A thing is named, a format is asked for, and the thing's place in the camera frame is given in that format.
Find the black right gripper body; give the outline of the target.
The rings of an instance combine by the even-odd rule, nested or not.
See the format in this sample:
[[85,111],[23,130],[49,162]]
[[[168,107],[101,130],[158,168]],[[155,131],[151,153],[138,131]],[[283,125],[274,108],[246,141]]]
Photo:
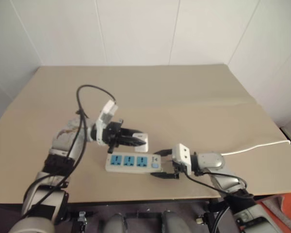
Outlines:
[[174,178],[179,179],[179,174],[182,172],[181,148],[172,148],[171,157],[174,169]]

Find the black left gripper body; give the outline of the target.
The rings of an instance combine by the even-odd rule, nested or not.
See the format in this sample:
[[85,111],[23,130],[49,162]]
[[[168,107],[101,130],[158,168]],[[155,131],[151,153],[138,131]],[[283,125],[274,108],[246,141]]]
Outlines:
[[108,153],[113,153],[115,148],[118,148],[122,143],[121,126],[123,120],[118,122],[110,122],[103,130],[103,142],[109,147]]

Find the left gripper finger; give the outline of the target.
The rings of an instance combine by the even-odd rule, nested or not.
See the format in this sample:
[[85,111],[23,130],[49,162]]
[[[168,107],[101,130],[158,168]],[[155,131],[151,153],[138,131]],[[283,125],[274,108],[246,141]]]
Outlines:
[[123,146],[138,147],[145,145],[146,141],[133,136],[121,136],[118,138],[117,143]]
[[139,130],[135,130],[135,129],[121,128],[122,137],[133,137],[135,133],[143,133],[143,132]]

